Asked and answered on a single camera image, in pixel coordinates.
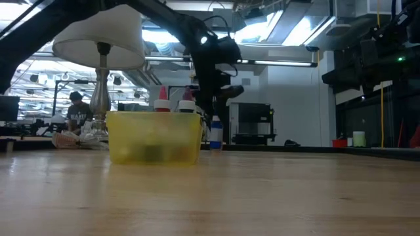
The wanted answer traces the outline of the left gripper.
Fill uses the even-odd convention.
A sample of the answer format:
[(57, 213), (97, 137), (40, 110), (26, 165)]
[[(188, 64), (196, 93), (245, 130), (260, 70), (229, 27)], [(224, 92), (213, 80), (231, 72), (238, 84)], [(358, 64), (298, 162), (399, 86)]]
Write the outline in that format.
[(219, 117), (222, 127), (228, 128), (227, 101), (244, 92), (242, 85), (221, 88), (226, 79), (223, 78), (222, 72), (216, 68), (216, 65), (233, 66), (241, 59), (240, 48), (230, 35), (220, 39), (217, 35), (208, 35), (206, 42), (201, 44), (199, 41), (198, 47), (192, 51), (192, 61), (199, 84), (196, 98), (198, 106), (202, 109), (199, 114), (209, 130), (211, 130), (213, 120), (213, 97), (216, 96), (215, 114)]

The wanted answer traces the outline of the large blue food coloring bottle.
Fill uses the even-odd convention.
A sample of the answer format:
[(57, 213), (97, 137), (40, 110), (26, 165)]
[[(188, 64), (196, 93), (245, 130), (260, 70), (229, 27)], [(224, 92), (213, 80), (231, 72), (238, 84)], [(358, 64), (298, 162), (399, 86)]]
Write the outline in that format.
[(210, 131), (210, 149), (221, 150), (223, 143), (223, 127), (218, 115), (213, 116)]

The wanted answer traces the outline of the large pink food coloring bottle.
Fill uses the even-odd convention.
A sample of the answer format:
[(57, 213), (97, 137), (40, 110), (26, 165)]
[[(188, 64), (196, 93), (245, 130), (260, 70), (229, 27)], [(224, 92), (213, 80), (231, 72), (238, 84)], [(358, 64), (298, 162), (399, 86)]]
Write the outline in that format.
[(178, 111), (181, 113), (195, 113), (196, 103), (190, 87), (186, 87), (182, 99), (178, 102)]

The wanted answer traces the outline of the large red food coloring bottle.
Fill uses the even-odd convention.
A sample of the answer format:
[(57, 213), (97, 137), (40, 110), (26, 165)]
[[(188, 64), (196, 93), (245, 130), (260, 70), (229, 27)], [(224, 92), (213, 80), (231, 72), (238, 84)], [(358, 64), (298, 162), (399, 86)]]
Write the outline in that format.
[(171, 103), (168, 100), (166, 88), (162, 86), (159, 90), (158, 98), (154, 101), (154, 110), (156, 112), (170, 112), (170, 105)]

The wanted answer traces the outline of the black cabinet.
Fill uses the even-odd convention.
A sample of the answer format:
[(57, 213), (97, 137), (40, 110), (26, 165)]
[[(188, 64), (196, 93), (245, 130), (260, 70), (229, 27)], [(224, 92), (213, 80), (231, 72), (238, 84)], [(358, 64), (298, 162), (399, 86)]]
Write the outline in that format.
[(274, 110), (270, 104), (231, 103), (229, 105), (230, 143), (267, 146), (274, 142)]

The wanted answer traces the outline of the yellow translucent plastic bin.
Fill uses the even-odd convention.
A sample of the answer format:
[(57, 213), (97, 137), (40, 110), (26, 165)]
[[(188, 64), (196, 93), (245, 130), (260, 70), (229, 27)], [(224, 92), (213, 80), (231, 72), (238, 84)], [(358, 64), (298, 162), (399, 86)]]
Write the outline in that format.
[(200, 155), (196, 113), (110, 111), (106, 124), (113, 164), (194, 165)]

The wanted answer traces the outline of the long linear ceiling light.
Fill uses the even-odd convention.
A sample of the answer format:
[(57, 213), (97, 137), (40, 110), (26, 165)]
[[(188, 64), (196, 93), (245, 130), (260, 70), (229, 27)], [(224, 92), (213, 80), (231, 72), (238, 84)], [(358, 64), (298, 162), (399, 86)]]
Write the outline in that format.
[[(192, 62), (190, 57), (173, 57), (173, 56), (146, 56), (147, 61), (153, 62)], [(318, 66), (315, 62), (292, 62), (279, 60), (238, 60), (236, 64), (258, 65), (258, 66), (289, 66), (315, 68)]]

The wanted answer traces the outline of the crumpled clear plastic wrap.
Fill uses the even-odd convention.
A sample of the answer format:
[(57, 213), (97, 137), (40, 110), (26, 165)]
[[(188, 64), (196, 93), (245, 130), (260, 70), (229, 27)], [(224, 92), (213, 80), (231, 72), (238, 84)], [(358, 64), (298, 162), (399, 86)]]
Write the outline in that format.
[(81, 127), (78, 143), (80, 148), (108, 151), (108, 140), (108, 133), (104, 127), (92, 123), (85, 123)]

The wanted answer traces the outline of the white shade table lamp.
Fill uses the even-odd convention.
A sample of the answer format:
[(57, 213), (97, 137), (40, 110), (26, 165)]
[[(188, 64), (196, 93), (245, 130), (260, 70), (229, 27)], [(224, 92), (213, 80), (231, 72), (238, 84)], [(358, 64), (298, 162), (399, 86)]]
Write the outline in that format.
[(94, 68), (96, 85), (90, 102), (93, 112), (88, 138), (106, 140), (106, 114), (111, 101), (108, 76), (111, 70), (138, 69), (145, 63), (141, 14), (119, 5), (70, 24), (55, 38), (54, 54), (69, 62)]

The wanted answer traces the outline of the person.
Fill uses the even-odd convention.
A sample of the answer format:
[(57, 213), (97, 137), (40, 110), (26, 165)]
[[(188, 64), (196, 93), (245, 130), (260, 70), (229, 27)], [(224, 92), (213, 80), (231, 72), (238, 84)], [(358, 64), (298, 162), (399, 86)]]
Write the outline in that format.
[(93, 113), (90, 105), (83, 101), (83, 96), (79, 92), (72, 92), (70, 101), (72, 104), (67, 112), (68, 130), (76, 135), (80, 135), (81, 127), (86, 121), (92, 121)]

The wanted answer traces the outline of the pink mesh pouch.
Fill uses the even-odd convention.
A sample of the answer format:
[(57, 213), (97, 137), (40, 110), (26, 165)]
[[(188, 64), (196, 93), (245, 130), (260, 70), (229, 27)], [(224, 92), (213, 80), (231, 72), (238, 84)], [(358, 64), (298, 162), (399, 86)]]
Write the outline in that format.
[(79, 147), (79, 136), (72, 132), (55, 132), (52, 135), (52, 144), (58, 149), (77, 149)]

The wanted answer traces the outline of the black monitor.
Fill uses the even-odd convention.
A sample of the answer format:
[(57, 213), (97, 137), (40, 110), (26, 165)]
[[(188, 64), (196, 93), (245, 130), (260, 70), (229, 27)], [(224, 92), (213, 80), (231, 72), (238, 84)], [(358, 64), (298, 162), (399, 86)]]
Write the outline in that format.
[(0, 121), (17, 121), (20, 98), (0, 96)]

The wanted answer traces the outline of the black background rig frame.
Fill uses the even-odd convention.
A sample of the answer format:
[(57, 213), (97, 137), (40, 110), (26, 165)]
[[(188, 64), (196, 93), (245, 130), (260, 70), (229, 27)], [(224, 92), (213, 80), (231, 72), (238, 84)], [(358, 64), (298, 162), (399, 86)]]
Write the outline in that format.
[(56, 112), (56, 104), (57, 104), (57, 98), (58, 98), (58, 93), (66, 86), (66, 85), (88, 85), (90, 83), (90, 81), (88, 80), (83, 80), (83, 79), (76, 79), (73, 81), (64, 81), (64, 80), (59, 80), (55, 82), (55, 87), (54, 87), (54, 96), (53, 96), (53, 105), (52, 105), (52, 114), (53, 115), (57, 115)]

